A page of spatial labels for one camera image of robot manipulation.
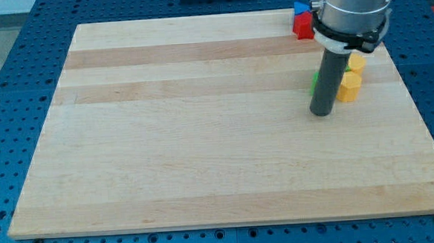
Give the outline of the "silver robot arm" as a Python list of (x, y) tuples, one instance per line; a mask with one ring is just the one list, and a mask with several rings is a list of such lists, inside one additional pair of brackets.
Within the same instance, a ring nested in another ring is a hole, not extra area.
[(309, 110), (328, 116), (352, 51), (370, 54), (389, 29), (392, 0), (311, 0), (314, 39), (324, 47)]

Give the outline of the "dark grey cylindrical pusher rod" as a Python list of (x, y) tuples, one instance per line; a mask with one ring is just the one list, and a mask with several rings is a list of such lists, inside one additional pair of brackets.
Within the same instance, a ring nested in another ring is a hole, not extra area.
[(312, 114), (324, 117), (331, 113), (350, 56), (350, 53), (336, 54), (327, 49), (323, 51), (320, 71), (309, 106)]

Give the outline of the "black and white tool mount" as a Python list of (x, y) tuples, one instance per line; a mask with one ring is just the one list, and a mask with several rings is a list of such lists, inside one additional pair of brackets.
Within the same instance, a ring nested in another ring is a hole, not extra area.
[(391, 10), (384, 13), (384, 20), (378, 27), (367, 33), (341, 33), (323, 24), (316, 11), (312, 13), (312, 28), (314, 39), (324, 46), (325, 49), (335, 54), (347, 54), (353, 50), (366, 54), (374, 52), (379, 44), (382, 43), (389, 29), (389, 17)]

